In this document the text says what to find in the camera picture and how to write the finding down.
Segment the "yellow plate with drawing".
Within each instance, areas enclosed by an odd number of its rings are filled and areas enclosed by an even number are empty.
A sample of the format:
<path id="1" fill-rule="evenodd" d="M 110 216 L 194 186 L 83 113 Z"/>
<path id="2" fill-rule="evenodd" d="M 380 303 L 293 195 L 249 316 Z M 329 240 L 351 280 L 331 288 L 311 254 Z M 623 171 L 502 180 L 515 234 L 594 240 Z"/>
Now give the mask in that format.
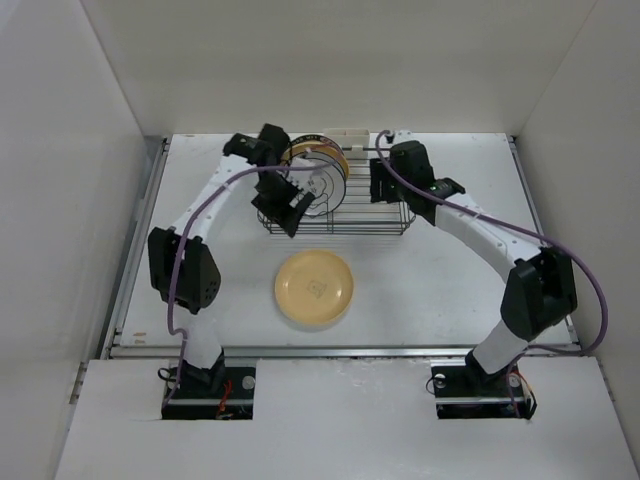
<path id="1" fill-rule="evenodd" d="M 280 312 L 296 328 L 322 331 L 338 323 L 355 292 L 349 264 L 321 249 L 289 256 L 274 279 L 274 299 Z"/>

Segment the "white plate green lettered rim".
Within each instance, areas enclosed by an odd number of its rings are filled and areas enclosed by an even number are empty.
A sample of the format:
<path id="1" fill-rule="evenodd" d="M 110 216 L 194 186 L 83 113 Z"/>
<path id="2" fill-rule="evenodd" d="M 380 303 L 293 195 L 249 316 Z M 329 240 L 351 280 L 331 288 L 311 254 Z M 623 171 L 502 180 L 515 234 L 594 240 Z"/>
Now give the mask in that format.
<path id="1" fill-rule="evenodd" d="M 341 151 L 342 148 L 332 139 L 320 134 L 304 134 L 300 135 L 290 142 L 290 147 L 294 150 L 306 151 L 308 149 L 313 150 L 316 147 L 328 147 L 337 151 Z"/>

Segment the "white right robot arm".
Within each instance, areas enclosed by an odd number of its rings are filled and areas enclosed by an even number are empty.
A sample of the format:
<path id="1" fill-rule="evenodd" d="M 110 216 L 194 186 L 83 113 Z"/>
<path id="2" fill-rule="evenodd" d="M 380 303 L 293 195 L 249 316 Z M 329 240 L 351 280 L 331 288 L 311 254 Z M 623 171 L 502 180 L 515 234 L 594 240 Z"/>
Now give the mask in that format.
<path id="1" fill-rule="evenodd" d="M 571 257 L 498 225 L 462 185 L 435 176 L 427 149 L 417 140 L 397 140 L 381 166 L 398 199 L 463 243 L 505 284 L 499 321 L 467 354 L 463 369 L 465 386 L 477 394 L 487 393 L 531 342 L 576 310 Z"/>

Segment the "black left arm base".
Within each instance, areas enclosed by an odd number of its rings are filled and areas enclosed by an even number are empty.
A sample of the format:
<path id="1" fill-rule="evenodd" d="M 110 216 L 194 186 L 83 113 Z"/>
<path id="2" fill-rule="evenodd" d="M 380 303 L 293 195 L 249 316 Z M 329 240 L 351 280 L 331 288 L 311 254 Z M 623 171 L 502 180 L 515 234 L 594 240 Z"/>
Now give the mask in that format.
<path id="1" fill-rule="evenodd" d="M 221 354 L 209 369 L 184 362 L 161 367 L 164 382 L 163 420 L 252 420 L 256 390 L 256 363 L 227 361 Z"/>

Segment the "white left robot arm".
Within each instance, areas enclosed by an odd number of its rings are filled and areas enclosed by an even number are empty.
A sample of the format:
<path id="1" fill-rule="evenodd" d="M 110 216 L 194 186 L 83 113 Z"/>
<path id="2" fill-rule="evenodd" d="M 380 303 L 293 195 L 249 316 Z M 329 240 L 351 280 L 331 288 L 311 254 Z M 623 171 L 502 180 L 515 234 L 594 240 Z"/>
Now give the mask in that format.
<path id="1" fill-rule="evenodd" d="M 291 139 L 280 127 L 265 124 L 251 137 L 234 134 L 210 179 L 171 226 L 148 236 L 150 280 L 167 305 L 167 327 L 181 341 L 180 360 L 192 368 L 189 384 L 201 396 L 217 394 L 224 373 L 214 364 L 222 355 L 209 312 L 221 287 L 221 273 L 209 243 L 242 203 L 250 203 L 288 236 L 314 200 L 305 187 L 315 166 L 305 160 L 283 162 Z"/>

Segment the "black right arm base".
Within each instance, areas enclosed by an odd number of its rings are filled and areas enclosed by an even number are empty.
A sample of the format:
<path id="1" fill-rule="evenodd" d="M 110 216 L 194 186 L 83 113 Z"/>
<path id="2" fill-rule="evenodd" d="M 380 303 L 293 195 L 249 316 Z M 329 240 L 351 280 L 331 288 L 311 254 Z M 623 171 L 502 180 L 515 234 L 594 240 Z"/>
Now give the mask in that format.
<path id="1" fill-rule="evenodd" d="M 496 374 L 483 376 L 463 359 L 435 360 L 425 389 L 434 396 L 439 420 L 529 421 L 538 408 L 535 393 L 516 361 Z"/>

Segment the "cream cutlery holder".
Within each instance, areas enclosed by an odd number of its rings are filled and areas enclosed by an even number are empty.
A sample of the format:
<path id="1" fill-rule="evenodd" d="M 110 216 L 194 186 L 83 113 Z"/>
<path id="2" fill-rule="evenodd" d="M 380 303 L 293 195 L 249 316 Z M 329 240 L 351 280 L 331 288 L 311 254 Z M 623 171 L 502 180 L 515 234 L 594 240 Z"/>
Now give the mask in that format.
<path id="1" fill-rule="evenodd" d="M 322 134 L 335 142 L 342 150 L 363 151 L 370 145 L 370 131 L 363 128 L 326 128 Z"/>

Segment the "aluminium frame rail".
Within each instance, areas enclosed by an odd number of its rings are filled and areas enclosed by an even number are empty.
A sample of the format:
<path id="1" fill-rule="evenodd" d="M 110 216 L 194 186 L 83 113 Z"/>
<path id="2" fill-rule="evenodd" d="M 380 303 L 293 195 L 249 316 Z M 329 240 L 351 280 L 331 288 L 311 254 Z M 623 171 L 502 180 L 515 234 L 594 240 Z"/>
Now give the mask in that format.
<path id="1" fill-rule="evenodd" d="M 504 133 L 416 134 L 439 177 L 460 182 L 492 216 L 535 229 L 526 183 L 512 137 Z M 185 212 L 219 163 L 229 134 L 174 135 L 145 201 L 144 227 L 166 227 Z M 242 203 L 212 233 L 210 247 L 222 274 L 212 305 L 227 355 L 348 357 L 464 355 L 499 320 L 504 284 L 494 270 L 454 237 L 416 218 L 401 235 L 276 234 Z M 150 286 L 147 233 L 136 241 L 114 312 L 111 358 L 171 358 L 180 338 L 166 326 L 166 306 Z M 281 264 L 306 249 L 335 252 L 351 267 L 355 292 L 331 328 L 296 328 L 274 300 Z"/>

